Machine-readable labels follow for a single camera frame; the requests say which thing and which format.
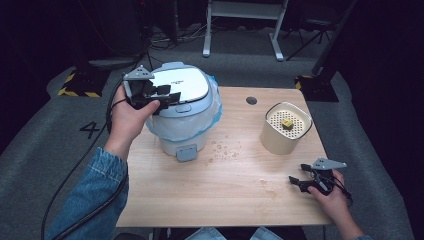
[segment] human hand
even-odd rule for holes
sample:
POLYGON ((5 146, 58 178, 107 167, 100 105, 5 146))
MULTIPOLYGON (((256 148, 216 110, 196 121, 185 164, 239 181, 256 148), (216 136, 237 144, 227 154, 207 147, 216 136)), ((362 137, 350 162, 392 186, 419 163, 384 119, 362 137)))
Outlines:
MULTIPOLYGON (((343 175, 339 171, 333 169, 333 176, 340 181, 335 180, 336 183, 344 185, 343 175)), ((346 213, 350 214, 346 196, 340 188, 334 186, 333 191, 328 196, 323 195, 318 189, 312 186, 308 187, 308 191, 318 200, 324 212, 333 221, 342 218, 346 213)))
MULTIPOLYGON (((333 176, 338 184, 344 185, 343 175, 333 169, 333 176)), ((364 232, 353 220, 348 209, 348 201, 342 190, 334 186, 333 191, 328 195, 323 195, 315 187, 308 187, 308 191, 320 203, 324 212, 333 220, 340 231, 342 239, 355 239, 363 236, 364 232)))
POLYGON ((112 129, 104 147, 106 151, 116 154, 123 160, 127 159, 131 143, 141 133, 146 119, 160 105, 160 102, 155 100, 142 109, 135 110, 125 99, 125 90, 121 85, 113 100, 116 105, 112 109, 112 129))

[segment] black cable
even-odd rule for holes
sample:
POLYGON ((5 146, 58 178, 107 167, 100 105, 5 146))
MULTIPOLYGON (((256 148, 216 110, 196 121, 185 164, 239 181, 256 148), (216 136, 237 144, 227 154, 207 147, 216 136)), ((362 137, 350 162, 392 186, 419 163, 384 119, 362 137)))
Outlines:
POLYGON ((99 139, 100 135, 103 133, 104 129, 106 127, 106 124, 103 126, 103 128, 100 130, 99 134, 96 136, 96 138, 94 139, 93 143, 91 143, 90 147, 88 148, 88 150, 83 154, 83 156, 80 158, 80 160, 77 162, 77 164, 72 168, 72 170, 68 173, 68 175, 65 177, 65 179, 62 181, 62 183, 60 184, 60 186, 58 187, 58 189, 56 190, 56 192, 54 193, 53 197, 51 198, 49 205, 47 206, 47 209, 44 213, 44 217, 43 217, 43 221, 41 223, 41 240, 44 240, 44 231, 45 231, 45 227, 46 227, 46 220, 47 220, 47 216, 49 214, 50 208, 53 205, 54 200, 56 199, 57 195, 59 194, 59 192, 62 190, 63 186, 65 185, 65 183, 68 181, 68 179, 71 177, 72 173, 74 173, 75 169, 77 169, 77 167, 81 164, 81 162, 84 160, 84 158, 88 155, 88 153, 91 151, 91 149, 93 148, 94 144, 97 142, 97 140, 99 139))
POLYGON ((125 174, 124 179, 119 183, 118 188, 116 191, 110 196, 103 204, 101 204, 98 208, 96 208, 91 213, 87 214, 85 217, 81 218, 77 222, 75 222, 72 226, 68 227, 66 230, 62 231, 59 235, 54 237, 54 240, 64 239, 66 236, 71 234, 73 231, 80 228, 82 225, 84 225, 87 221, 97 216, 100 212, 102 212, 105 208, 107 208, 111 203, 115 201, 115 199, 121 194, 122 190, 124 189, 126 183, 128 181, 128 166, 127 166, 127 172, 125 174))
MULTIPOLYGON (((58 189, 54 193, 53 197, 51 198, 51 200, 49 202, 49 205, 47 206, 47 209, 46 209, 46 211, 44 213, 43 221, 41 223, 41 240, 44 240, 45 239, 45 228, 46 228, 47 217, 48 217, 49 211, 51 209, 51 206, 53 205, 53 202, 56 199, 56 197, 58 196, 59 192, 62 190, 63 186, 68 181, 68 179, 70 178, 70 176, 74 173, 75 169, 77 169, 77 167, 82 163, 82 161, 85 159, 85 157, 91 151, 91 149, 93 148, 94 144, 97 142, 97 140, 99 139, 99 137, 102 135, 102 133, 103 133, 103 131, 105 130, 106 127, 108 128, 108 131, 110 132, 109 127, 110 128, 112 127, 112 125, 111 125, 112 124, 112 121, 111 121, 111 111, 112 111, 113 107, 116 106, 116 104, 118 104, 118 103, 123 102, 123 101, 126 100, 126 99, 119 100, 118 102, 116 102, 116 103, 114 103, 112 105, 112 102, 113 102, 113 99, 115 97, 116 91, 118 90, 118 87, 120 86, 121 82, 122 82, 122 78, 115 85, 115 87, 114 87, 114 89, 112 91, 111 97, 109 98, 109 103, 107 105, 108 107, 107 107, 107 110, 106 110, 106 112, 107 112, 107 114, 106 114, 106 123, 103 125, 102 129, 100 130, 99 134, 94 139, 93 143, 91 143, 91 145, 89 146, 89 148, 87 149, 87 151, 83 154, 83 156, 80 158, 80 160, 77 162, 77 164, 71 169, 71 171, 68 173, 68 175, 62 181, 62 183, 60 184, 60 186, 58 187, 58 189)), ((81 225, 83 225, 84 223, 86 223, 88 220, 90 220, 91 218, 93 218, 97 214, 99 214, 101 211, 103 211, 107 206, 109 206, 116 199, 117 196, 119 196, 119 194, 122 192, 122 189, 125 186, 125 183, 126 183, 127 180, 128 180, 128 170, 127 170, 127 174, 124 177, 124 179, 119 183, 118 189, 114 192, 114 194, 109 199, 107 199, 97 209, 95 209, 91 213, 87 214, 85 217, 83 217, 80 220, 78 220, 77 222, 75 222, 68 229, 66 229, 63 232, 61 232, 54 239, 62 239, 64 237, 66 237, 71 232, 73 232, 77 228, 81 227, 81 225)))
POLYGON ((324 179, 324 180, 332 183, 334 186, 338 187, 342 191, 342 193, 346 196, 346 198, 348 200, 348 207, 353 205, 352 194, 347 190, 347 188, 343 185, 343 183, 338 178, 334 177, 334 179, 336 179, 337 182, 339 182, 340 184, 336 183, 332 179, 329 179, 327 177, 324 177, 324 176, 318 174, 317 171, 313 171, 313 174, 315 174, 315 176, 319 176, 320 179, 324 179))

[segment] cardboard container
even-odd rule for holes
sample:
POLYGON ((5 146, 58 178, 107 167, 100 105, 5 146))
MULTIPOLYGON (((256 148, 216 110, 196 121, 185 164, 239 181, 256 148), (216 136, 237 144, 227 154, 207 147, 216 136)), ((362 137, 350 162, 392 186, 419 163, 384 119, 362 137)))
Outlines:
POLYGON ((260 139, 269 152, 287 155, 311 127, 312 118, 307 113, 291 103, 282 102, 266 113, 260 139), (284 128, 284 120, 292 123, 292 129, 284 128))

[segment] gray floor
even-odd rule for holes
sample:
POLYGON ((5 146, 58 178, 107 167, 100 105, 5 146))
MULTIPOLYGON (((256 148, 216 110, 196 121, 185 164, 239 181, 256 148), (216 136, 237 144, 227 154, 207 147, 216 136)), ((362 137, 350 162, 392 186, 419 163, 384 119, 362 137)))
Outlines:
MULTIPOLYGON (((182 61, 215 76, 221 86, 295 88, 293 78, 311 74, 327 41, 312 43, 291 61, 276 61, 268 32, 221 31, 212 36, 211 55, 202 57, 203 38, 192 39, 168 50, 150 50, 153 68, 161 62, 182 61)), ((307 38, 311 33, 304 33, 307 38)), ((286 55, 300 46, 297 33, 279 38, 286 55)), ((141 64, 150 69, 147 58, 141 64)), ((27 123, 0 157, 0 239, 35 239, 40 236, 44 211, 54 191, 93 139, 79 129, 90 122, 97 128, 104 115, 112 87, 121 69, 112 72, 102 98, 57 96, 71 69, 58 73, 47 86, 51 100, 27 123)), ((342 172, 354 197, 351 212, 374 239, 414 239, 408 217, 395 185, 384 170, 351 105, 349 89, 336 74, 332 85, 338 103, 308 102, 314 124, 330 159, 346 162, 342 172)), ((103 134, 95 147, 106 140, 103 134)), ((77 168, 53 205, 48 223, 57 213, 66 193, 76 183, 89 157, 77 168)), ((322 239, 322 226, 304 227, 309 240, 322 239)), ((118 228, 146 238, 151 228, 118 228)), ((327 226, 327 239, 339 239, 334 226, 327 226)))

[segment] table top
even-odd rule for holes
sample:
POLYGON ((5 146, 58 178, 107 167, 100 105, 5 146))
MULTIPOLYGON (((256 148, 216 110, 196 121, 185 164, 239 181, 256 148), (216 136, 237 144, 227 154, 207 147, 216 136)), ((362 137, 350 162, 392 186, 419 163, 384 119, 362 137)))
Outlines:
POLYGON ((223 114, 206 133, 197 159, 166 155, 145 127, 128 157, 130 192, 118 227, 329 224, 312 195, 288 176, 311 180, 300 164, 326 157, 315 125, 289 155, 275 155, 259 136, 266 112, 290 102, 309 113, 297 89, 219 87, 223 114), (255 97, 250 105, 247 97, 255 97))

